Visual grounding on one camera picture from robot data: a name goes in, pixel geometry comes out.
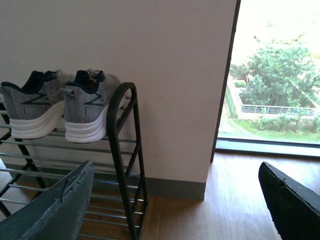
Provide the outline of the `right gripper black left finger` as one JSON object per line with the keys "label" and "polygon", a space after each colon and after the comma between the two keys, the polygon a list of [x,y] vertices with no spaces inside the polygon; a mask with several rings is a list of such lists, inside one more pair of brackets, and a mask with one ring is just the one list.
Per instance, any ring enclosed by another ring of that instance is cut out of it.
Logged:
{"label": "right gripper black left finger", "polygon": [[94,164],[87,160],[0,223],[2,240],[75,240],[90,201]]}

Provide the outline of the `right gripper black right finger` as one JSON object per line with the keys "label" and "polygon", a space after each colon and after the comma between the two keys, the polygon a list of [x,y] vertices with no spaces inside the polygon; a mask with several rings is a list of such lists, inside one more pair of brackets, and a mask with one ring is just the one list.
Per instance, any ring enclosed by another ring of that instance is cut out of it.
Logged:
{"label": "right gripper black right finger", "polygon": [[283,240],[320,238],[320,196],[276,167],[263,162],[258,170],[262,193]]}

